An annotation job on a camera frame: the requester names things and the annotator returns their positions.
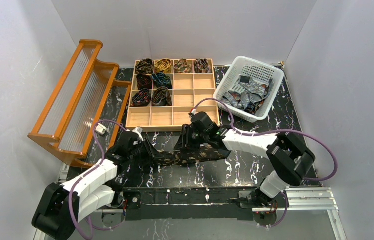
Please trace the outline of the black gold floral tie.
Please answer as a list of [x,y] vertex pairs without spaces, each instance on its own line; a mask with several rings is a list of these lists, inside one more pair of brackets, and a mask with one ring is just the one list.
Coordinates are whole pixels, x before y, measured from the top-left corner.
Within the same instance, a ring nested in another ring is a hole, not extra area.
[[230,150],[216,149],[210,145],[201,146],[199,149],[182,149],[178,151],[157,150],[152,154],[151,163],[156,166],[186,166],[224,160],[230,154]]

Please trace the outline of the white plastic basket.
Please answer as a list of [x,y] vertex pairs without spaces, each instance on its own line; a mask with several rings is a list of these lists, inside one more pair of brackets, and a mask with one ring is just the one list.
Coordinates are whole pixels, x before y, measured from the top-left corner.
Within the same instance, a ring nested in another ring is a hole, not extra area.
[[235,58],[213,94],[222,101],[224,97],[239,95],[239,103],[227,108],[233,115],[250,123],[267,118],[284,79],[284,72],[261,61],[238,56]]

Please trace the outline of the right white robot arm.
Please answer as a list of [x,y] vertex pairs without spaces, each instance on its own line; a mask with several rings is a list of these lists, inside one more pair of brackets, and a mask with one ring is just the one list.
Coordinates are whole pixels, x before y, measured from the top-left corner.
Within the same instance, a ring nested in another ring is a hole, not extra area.
[[302,184],[315,155],[290,132],[256,135],[240,133],[231,126],[218,126],[205,112],[190,115],[190,124],[184,124],[174,151],[183,164],[187,160],[211,159],[204,147],[220,155],[231,151],[247,152],[269,159],[273,172],[268,175],[253,193],[233,199],[240,205],[268,206],[280,193]]

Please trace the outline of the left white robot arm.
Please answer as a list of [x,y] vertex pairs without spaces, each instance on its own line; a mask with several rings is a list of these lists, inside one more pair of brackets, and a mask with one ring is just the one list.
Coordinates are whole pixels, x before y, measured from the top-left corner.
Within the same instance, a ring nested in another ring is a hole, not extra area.
[[122,217],[132,198],[115,181],[119,174],[122,151],[103,156],[89,170],[64,183],[49,184],[39,201],[31,225],[54,240],[67,240],[74,232],[90,240],[80,222],[86,221],[90,230],[111,230],[92,224],[90,215],[102,207],[121,209]]

